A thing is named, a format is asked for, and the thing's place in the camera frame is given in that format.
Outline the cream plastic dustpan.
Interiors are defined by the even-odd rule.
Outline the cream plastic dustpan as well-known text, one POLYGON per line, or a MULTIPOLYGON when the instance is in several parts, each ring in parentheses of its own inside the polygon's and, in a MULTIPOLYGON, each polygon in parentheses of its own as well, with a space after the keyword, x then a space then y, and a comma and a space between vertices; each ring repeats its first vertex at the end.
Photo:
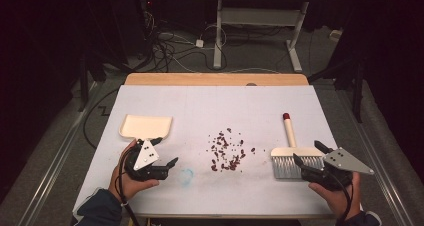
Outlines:
POLYGON ((124 117, 119 134, 124 138, 166 138, 172 124, 171 117, 129 115, 124 117))

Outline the person's right hand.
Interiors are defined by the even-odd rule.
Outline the person's right hand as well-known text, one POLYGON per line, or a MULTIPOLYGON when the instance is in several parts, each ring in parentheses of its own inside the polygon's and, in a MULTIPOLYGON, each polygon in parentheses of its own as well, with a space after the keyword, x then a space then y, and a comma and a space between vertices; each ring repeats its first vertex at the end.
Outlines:
POLYGON ((329 209, 339 220, 348 220, 361 212, 360 174, 357 172, 353 173, 352 184, 346 188, 351 203, 348 203, 343 191, 329 191, 317 183, 310 183, 308 187, 326 201, 329 209))

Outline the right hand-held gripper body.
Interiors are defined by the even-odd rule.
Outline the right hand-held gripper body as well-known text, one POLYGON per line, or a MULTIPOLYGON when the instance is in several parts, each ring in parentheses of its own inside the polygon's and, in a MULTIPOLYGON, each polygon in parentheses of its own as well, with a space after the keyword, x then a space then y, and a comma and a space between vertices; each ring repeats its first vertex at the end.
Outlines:
POLYGON ((340 191, 352 183, 353 173, 374 175, 375 171, 343 148, 333 150, 322 157, 321 169, 301 170, 301 178, 318 183, 330 191, 340 191))

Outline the black stand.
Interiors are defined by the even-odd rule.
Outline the black stand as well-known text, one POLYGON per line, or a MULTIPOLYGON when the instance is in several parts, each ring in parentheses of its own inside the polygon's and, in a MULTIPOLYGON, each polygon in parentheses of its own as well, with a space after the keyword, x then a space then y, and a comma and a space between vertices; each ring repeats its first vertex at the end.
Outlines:
POLYGON ((103 64, 97 54, 86 50, 82 53, 79 60, 79 82, 80 82, 80 107, 82 112, 89 99, 88 75, 91 75, 95 82, 104 82, 106 73, 103 64))
POLYGON ((328 66, 307 78, 309 83, 326 78, 334 80, 336 90, 352 90, 352 113, 358 123, 361 119, 361 101, 364 79, 364 65, 360 59, 348 57, 334 66, 328 66))

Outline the cream hand brush grey bristles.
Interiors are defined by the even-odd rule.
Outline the cream hand brush grey bristles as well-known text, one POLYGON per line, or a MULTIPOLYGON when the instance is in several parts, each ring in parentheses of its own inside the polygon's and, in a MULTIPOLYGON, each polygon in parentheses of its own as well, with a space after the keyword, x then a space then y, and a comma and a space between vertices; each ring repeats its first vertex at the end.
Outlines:
POLYGON ((301 169, 294 163, 293 154, 310 157, 310 166, 321 169, 323 167, 323 154, 314 147, 297 146, 292 121, 288 113, 283 114, 283 123, 288 145, 274 148, 271 151, 274 177, 278 180, 298 180, 301 178, 301 169))

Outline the white metal desk frame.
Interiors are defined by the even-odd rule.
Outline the white metal desk frame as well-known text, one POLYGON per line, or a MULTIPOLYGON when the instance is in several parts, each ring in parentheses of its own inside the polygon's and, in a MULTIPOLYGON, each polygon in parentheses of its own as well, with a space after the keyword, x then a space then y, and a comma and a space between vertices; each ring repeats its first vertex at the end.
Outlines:
POLYGON ((217 16, 214 27, 216 28, 214 42, 214 61, 213 68, 222 68, 222 57, 224 56, 222 48, 226 42, 227 35, 222 28, 226 25, 256 25, 256 26, 289 26, 294 28, 293 36, 287 40, 285 45, 288 56, 291 60, 293 70, 297 73, 302 72, 302 67, 296 52, 296 43, 303 25, 309 0, 303 0, 299 9, 277 10, 277 9, 253 9, 237 7, 228 7, 222 5, 223 1, 217 1, 217 16))

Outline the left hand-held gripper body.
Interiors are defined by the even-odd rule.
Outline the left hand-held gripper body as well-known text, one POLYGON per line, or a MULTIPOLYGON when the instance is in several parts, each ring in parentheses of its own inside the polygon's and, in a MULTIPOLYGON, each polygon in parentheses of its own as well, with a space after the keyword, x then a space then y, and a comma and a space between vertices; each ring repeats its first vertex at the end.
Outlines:
POLYGON ((125 159, 125 171, 136 181, 165 180, 169 169, 166 166, 155 166, 154 162, 158 159, 159 155, 150 140, 138 139, 125 159))

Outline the person's left hand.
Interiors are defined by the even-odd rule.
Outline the person's left hand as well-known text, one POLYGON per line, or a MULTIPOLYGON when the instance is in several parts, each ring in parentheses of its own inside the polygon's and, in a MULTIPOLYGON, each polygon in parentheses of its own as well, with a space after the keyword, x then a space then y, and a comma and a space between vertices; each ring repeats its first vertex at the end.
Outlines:
POLYGON ((133 140, 121 153, 117 166, 114 168, 110 180, 108 190, 118 200, 119 203, 124 204, 133 198, 138 192, 147 190, 149 188, 158 186, 160 182, 156 179, 147 180, 144 182, 132 180, 124 171, 121 165, 125 161, 126 152, 131 150, 136 144, 133 140))

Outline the scatter of red beans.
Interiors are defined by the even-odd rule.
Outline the scatter of red beans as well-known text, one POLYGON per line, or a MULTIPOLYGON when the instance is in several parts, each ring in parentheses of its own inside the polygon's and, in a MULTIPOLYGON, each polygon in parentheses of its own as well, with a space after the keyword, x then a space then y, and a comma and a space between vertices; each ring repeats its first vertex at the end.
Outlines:
POLYGON ((249 145, 241 132, 226 127, 208 135, 210 168, 213 172, 242 172, 247 159, 256 154, 256 148, 249 145))

